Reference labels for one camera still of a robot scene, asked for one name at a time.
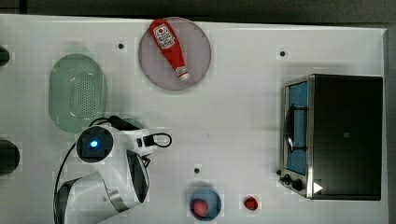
gray plate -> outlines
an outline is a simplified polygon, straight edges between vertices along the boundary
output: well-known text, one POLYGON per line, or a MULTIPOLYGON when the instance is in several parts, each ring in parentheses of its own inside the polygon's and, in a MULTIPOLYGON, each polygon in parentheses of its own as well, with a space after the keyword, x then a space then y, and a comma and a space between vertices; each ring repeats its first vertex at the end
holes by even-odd
POLYGON ((139 62, 147 78, 170 91, 187 89, 198 83, 210 65, 211 49, 204 31, 192 21, 178 17, 166 18, 177 34, 190 78, 181 81, 171 64, 163 57, 147 30, 139 45, 139 62))

bottle cap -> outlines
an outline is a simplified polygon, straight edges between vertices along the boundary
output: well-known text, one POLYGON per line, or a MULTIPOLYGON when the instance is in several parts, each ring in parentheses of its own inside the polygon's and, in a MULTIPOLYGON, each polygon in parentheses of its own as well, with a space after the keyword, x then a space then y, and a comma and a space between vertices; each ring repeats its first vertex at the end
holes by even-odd
POLYGON ((187 81, 190 78, 190 74, 189 73, 185 73, 185 74, 181 75, 178 78, 180 78, 180 80, 182 80, 182 81, 187 81))

oven knob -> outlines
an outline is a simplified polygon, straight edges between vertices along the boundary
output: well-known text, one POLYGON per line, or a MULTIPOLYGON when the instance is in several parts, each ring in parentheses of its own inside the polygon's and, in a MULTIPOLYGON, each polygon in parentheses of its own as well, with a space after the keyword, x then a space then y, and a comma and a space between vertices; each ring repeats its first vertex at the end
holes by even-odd
POLYGON ((291 186, 292 186, 294 189, 300 191, 300 190, 303 189, 303 181, 301 181, 301 179, 293 180, 293 181, 291 181, 291 186))
POLYGON ((289 185, 291 181, 291 177, 290 175, 284 175, 283 177, 280 177, 279 180, 283 181, 283 183, 285 183, 286 185, 289 185))

bowl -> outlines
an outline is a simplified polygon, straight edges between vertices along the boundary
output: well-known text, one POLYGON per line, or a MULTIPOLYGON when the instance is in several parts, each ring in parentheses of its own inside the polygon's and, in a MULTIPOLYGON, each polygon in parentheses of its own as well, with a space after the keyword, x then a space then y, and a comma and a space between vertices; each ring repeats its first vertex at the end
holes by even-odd
POLYGON ((217 217, 221 211, 221 199, 220 196, 210 187, 198 188, 190 198, 190 211, 192 215, 201 221, 210 221, 217 217), (206 217, 199 217, 192 210, 192 205, 195 200, 203 200, 207 202, 207 213, 206 217))

oven window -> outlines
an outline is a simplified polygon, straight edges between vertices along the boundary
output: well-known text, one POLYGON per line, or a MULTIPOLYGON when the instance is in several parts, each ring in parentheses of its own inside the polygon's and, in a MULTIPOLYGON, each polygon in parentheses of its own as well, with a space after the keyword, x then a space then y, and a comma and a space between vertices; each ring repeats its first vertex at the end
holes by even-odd
POLYGON ((293 127, 293 137, 290 148, 285 149, 288 156, 286 157, 286 168, 301 175, 306 173, 306 119, 308 106, 308 84, 302 82, 289 86, 289 108, 293 113, 294 121, 290 127, 293 127))

